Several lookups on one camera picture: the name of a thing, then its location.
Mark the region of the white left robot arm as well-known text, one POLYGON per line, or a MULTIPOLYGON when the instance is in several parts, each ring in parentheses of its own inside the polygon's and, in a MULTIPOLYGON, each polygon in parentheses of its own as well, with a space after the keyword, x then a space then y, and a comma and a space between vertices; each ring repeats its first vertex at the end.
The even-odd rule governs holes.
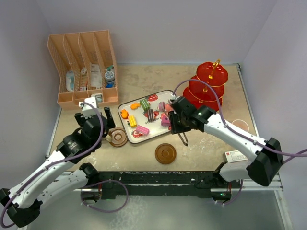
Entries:
POLYGON ((58 194, 83 186, 97 186, 98 172, 90 163, 65 179, 57 181, 56 178, 101 147, 101 139, 115 127, 109 107, 104 107, 104 112, 102 115, 98 109, 90 108, 76 113, 79 128, 66 136, 50 157, 25 180, 13 188, 0 190, 0 202, 4 206, 0 225, 3 228, 27 226, 58 194))

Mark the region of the green toy cake slice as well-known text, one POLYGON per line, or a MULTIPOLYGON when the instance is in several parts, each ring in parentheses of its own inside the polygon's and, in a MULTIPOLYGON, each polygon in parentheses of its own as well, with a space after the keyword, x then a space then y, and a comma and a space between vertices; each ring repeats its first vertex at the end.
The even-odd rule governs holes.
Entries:
POLYGON ((146 98, 140 100, 140 105, 145 112, 150 109, 150 103, 146 98))

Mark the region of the orange fish cake left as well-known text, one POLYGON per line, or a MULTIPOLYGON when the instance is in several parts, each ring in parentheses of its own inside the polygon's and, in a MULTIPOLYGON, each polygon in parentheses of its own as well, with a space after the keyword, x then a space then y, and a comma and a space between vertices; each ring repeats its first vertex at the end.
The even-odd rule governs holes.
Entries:
POLYGON ((129 113, 127 110, 123 109, 120 111, 120 116, 123 118, 123 119, 128 119, 129 117, 129 113))

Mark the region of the white sachet packet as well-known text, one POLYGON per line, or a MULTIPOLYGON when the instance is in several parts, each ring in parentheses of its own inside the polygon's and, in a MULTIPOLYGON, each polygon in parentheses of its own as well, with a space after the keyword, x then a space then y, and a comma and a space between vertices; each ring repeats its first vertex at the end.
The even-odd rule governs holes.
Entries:
POLYGON ((102 88, 102 76, 98 64, 91 64, 91 87, 102 88))

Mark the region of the beige ceramic mug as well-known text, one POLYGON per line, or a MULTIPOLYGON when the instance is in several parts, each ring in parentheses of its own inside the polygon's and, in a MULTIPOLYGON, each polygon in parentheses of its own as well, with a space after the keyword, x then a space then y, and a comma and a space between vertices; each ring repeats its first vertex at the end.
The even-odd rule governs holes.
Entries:
POLYGON ((109 143, 111 143, 112 142, 112 137, 110 135, 107 135, 105 137, 105 140, 108 141, 109 143))

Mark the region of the brown coaster centre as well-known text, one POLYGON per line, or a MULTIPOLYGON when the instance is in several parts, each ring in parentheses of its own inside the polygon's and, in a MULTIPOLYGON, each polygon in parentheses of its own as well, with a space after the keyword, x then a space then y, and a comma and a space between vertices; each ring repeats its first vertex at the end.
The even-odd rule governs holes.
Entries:
POLYGON ((171 164, 177 156, 176 149, 168 143, 160 144, 155 149, 155 158, 161 164, 171 164))

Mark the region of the small boxed packets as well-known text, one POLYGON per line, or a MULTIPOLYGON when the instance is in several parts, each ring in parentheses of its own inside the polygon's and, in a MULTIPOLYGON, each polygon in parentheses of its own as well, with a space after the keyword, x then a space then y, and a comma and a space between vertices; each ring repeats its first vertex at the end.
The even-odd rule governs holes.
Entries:
POLYGON ((79 78, 79 91, 87 90, 88 85, 88 73, 87 68, 83 67, 80 71, 80 78, 79 78))

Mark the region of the metal serving tongs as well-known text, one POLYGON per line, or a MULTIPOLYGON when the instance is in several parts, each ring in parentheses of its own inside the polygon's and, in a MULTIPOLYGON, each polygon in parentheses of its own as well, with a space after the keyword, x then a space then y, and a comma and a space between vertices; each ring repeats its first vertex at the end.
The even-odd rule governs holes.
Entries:
POLYGON ((185 127, 181 121, 179 115, 173 110, 170 112, 166 112, 168 114, 169 120, 170 120, 170 131, 172 135, 178 135, 181 142, 184 144, 184 146, 188 146, 188 138, 185 134, 186 131, 189 131, 187 127, 185 127))

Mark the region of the brown coaster by mug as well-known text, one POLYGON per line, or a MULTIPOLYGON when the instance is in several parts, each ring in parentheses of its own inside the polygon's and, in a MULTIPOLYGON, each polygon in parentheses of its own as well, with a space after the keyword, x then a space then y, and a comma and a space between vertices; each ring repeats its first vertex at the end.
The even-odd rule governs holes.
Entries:
POLYGON ((120 128, 120 127, 110 130, 109 135, 111 137, 110 144, 113 147, 122 147, 128 141, 125 130, 123 128, 120 128))

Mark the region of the yellow toy cake slice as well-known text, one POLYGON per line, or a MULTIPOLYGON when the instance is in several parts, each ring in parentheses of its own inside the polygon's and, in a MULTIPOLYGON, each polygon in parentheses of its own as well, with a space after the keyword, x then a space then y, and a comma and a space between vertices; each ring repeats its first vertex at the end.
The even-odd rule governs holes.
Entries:
POLYGON ((128 116, 129 124, 131 128, 136 128, 137 127, 137 121, 134 115, 129 115, 128 116))

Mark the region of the blue white pouch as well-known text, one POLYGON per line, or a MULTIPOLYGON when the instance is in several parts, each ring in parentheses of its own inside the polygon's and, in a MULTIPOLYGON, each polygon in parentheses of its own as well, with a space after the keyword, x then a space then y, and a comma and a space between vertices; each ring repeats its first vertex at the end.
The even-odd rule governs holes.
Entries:
POLYGON ((66 73, 66 89, 69 92, 74 90, 74 73, 72 70, 69 70, 66 73))

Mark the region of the coral fuzzy sweet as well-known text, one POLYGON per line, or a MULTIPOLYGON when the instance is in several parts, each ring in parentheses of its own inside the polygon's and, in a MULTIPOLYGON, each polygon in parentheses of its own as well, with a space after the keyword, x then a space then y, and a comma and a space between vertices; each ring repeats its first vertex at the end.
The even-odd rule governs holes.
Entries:
POLYGON ((168 103, 165 104, 165 111, 166 112, 172 111, 172 107, 168 103))

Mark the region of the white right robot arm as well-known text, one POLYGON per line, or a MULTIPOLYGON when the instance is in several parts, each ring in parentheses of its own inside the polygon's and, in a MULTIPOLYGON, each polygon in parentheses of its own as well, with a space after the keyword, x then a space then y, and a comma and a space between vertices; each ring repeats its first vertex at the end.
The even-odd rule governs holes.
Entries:
POLYGON ((247 160, 223 163, 216 169, 213 182, 225 187, 230 181, 251 179, 259 185, 269 186, 281 166, 283 157, 278 154, 281 144, 250 134, 223 120, 215 110, 201 106, 196 108, 183 96, 172 96, 169 113, 172 134, 178 134, 184 145, 188 144, 185 133, 192 129, 213 135, 242 153, 247 160))

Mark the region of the orange fish cake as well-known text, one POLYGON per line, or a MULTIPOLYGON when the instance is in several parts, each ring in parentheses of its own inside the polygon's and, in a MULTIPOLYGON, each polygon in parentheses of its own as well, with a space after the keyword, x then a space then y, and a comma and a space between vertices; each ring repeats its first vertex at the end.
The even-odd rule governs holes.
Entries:
POLYGON ((123 109, 120 111, 120 116, 123 118, 123 119, 128 119, 129 117, 129 113, 127 110, 123 109))
POLYGON ((130 106, 131 110, 136 110, 140 107, 141 107, 140 102, 135 102, 130 106))

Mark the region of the white red card box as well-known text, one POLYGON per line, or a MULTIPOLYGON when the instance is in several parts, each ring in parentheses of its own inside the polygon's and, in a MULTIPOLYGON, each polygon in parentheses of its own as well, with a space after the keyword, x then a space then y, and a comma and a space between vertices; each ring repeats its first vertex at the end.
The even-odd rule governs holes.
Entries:
POLYGON ((238 150, 226 151, 224 157, 229 163, 248 160, 247 157, 238 150))

